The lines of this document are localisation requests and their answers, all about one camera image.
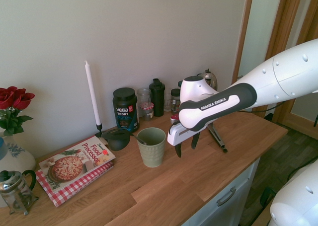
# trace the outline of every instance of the cookbook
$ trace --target cookbook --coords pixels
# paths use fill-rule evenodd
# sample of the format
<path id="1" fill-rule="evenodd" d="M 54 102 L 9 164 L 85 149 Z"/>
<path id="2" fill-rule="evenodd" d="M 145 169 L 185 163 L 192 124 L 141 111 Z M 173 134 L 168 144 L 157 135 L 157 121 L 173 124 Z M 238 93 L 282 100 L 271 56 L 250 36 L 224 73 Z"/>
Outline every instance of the cookbook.
<path id="1" fill-rule="evenodd" d="M 110 161 L 55 193 L 52 192 L 45 175 L 41 170 L 36 171 L 35 174 L 37 181 L 48 194 L 50 200 L 53 202 L 55 207 L 58 207 L 113 167 L 113 163 Z"/>
<path id="2" fill-rule="evenodd" d="M 57 192 L 115 158 L 96 136 L 39 163 L 52 190 Z"/>

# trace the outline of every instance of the ceramic cup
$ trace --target ceramic cup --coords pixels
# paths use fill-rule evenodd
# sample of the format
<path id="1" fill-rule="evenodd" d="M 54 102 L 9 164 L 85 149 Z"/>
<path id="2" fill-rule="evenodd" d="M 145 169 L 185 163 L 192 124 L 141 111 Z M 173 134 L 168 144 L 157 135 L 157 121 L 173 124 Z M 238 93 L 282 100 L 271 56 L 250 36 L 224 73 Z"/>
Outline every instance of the ceramic cup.
<path id="1" fill-rule="evenodd" d="M 143 162 L 148 167 L 161 165 L 165 146 L 165 132 L 159 128 L 145 128 L 137 137 L 145 141 L 147 145 L 138 142 Z"/>

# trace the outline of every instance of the wooden door frame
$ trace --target wooden door frame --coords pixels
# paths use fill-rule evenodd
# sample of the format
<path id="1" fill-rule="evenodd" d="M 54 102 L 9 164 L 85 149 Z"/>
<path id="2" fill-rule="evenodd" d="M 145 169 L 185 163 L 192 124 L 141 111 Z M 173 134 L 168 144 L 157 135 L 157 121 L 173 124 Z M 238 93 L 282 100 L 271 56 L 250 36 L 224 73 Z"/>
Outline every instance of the wooden door frame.
<path id="1" fill-rule="evenodd" d="M 314 16 L 317 14 L 317 11 L 318 0 L 311 0 L 296 45 L 311 40 L 310 36 L 313 35 L 311 25 L 313 23 Z M 314 129 L 312 121 L 291 113 L 294 103 L 295 99 L 292 99 L 277 107 L 274 113 L 273 122 L 290 126 L 295 130 L 318 139 L 318 133 L 316 129 Z"/>
<path id="2" fill-rule="evenodd" d="M 284 51 L 286 49 L 287 41 L 293 27 L 297 9 L 300 0 L 280 0 L 272 35 L 269 41 L 265 60 L 273 57 L 274 55 Z M 241 56 L 243 52 L 243 45 L 246 36 L 247 23 L 250 13 L 252 0 L 246 0 L 245 13 L 243 16 L 240 40 L 238 45 L 237 59 L 235 63 L 235 69 L 233 72 L 232 83 L 237 81 Z M 253 108 L 253 111 L 264 111 L 267 109 L 267 105 Z M 265 117 L 265 112 L 256 113 L 257 116 Z"/>

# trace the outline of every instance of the white candle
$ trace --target white candle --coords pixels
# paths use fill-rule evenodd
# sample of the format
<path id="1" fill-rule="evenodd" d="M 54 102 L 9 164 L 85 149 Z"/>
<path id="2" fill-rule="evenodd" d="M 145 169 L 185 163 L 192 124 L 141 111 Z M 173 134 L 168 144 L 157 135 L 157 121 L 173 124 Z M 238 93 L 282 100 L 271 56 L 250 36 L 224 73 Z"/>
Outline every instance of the white candle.
<path id="1" fill-rule="evenodd" d="M 95 114 L 96 125 L 100 125 L 101 123 L 100 123 L 98 109 L 97 109 L 97 102 L 96 102 L 96 97 L 95 97 L 93 80 L 91 78 L 91 73 L 90 73 L 90 66 L 87 63 L 87 61 L 85 61 L 85 63 L 86 63 L 85 64 L 86 75 L 87 75 L 87 80 L 88 80 L 88 86 L 89 86 L 91 101 L 93 103 L 93 109 L 94 109 L 94 114 Z"/>

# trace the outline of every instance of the floor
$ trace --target floor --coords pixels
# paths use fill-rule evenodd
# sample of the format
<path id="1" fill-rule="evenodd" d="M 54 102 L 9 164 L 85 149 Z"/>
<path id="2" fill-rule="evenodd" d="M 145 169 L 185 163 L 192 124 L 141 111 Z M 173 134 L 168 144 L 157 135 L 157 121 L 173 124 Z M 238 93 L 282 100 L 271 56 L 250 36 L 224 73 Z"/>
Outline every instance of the floor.
<path id="1" fill-rule="evenodd" d="M 239 224 L 252 225 L 262 210 L 259 200 L 266 187 L 279 191 L 290 172 L 315 156 L 318 156 L 318 140 L 289 129 L 288 134 L 261 157 Z"/>

